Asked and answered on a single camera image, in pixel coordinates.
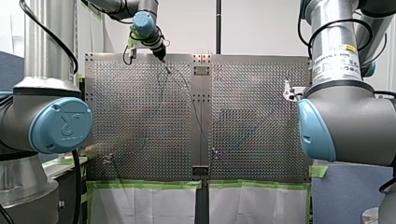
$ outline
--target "blue joint cap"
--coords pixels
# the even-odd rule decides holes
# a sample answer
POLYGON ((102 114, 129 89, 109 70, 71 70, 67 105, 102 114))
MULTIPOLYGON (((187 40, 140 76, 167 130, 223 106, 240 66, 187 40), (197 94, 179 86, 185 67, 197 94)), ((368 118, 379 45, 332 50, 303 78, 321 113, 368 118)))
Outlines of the blue joint cap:
POLYGON ((155 28, 155 22, 151 14, 147 11, 139 11, 134 14, 134 29, 139 35, 151 35, 155 28))
POLYGON ((304 154, 312 159, 335 161, 332 136, 314 104, 307 99, 299 102, 300 140, 304 154))
POLYGON ((29 130, 32 148, 44 154, 70 152, 88 137, 92 112, 78 98, 52 101, 35 116, 29 130))
POLYGON ((363 74, 363 77, 372 77, 373 74, 375 73, 376 69, 376 62, 370 63, 369 70, 367 70, 366 74, 363 74))

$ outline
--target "white cloth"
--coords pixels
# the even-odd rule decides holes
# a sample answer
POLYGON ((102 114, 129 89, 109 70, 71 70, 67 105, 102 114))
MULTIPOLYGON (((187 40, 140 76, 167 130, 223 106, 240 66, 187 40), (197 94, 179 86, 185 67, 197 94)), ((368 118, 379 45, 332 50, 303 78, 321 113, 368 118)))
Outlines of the white cloth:
POLYGON ((91 224, 194 224, 196 189, 96 189, 91 224))
POLYGON ((307 190, 211 189, 210 223, 305 224, 307 190))

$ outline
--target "robotic arm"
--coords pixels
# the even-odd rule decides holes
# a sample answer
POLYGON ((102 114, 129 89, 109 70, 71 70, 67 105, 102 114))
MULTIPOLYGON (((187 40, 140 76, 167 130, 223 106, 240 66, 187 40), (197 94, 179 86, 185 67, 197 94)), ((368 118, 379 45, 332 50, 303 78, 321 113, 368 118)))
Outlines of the robotic arm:
MULTIPOLYGON (((393 0, 311 0, 312 87, 299 102, 304 153, 317 160, 396 166, 396 100, 376 99, 362 81, 396 13, 393 0), (361 21, 352 14, 361 9, 361 21), (359 25, 357 34, 353 22, 359 25)), ((396 187, 379 209, 379 223, 395 223, 396 187)))
POLYGON ((163 34, 157 26, 157 0, 89 0, 111 19, 121 21, 132 18, 131 49, 151 49, 154 56, 163 61, 166 46, 163 34))
MULTIPOLYGON (((149 48, 163 61, 166 48, 156 25, 157 1, 92 2, 115 20, 133 18, 130 47, 149 48)), ((24 78, 13 92, 0 92, 0 212, 9 213, 15 223, 58 222, 58 184, 48 180, 37 153, 75 150, 92 127, 92 112, 79 99, 80 90, 71 78, 78 70, 70 50, 74 47, 75 3, 20 0, 29 16, 25 21, 24 78)))

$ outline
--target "perforated metal panel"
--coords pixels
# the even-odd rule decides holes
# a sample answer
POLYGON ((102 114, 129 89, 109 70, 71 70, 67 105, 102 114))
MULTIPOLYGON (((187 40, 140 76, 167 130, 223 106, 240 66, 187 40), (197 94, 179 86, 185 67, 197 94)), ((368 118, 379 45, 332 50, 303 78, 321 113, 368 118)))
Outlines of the perforated metal panel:
POLYGON ((98 153, 88 178, 191 180, 193 165, 210 165, 212 179, 307 182, 297 104, 282 96, 285 79, 305 84, 306 59, 199 57, 168 55, 169 75, 150 55, 130 66, 121 54, 88 55, 89 149, 98 153))
POLYGON ((150 55, 87 57, 86 100, 93 110, 89 179, 191 180, 190 55, 168 56, 169 75, 150 55))
POLYGON ((307 182, 297 104, 283 96, 287 78, 304 86, 307 60, 212 57, 212 179, 307 182))

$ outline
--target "warning label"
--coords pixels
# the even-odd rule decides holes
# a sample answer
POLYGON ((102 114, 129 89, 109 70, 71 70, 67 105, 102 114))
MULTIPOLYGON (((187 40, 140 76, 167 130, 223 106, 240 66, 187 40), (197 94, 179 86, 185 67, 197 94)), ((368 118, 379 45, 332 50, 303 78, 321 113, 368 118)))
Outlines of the warning label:
POLYGON ((315 60, 313 72, 315 74, 314 82, 322 78, 360 77, 361 70, 356 48, 344 45, 331 49, 330 52, 315 60))

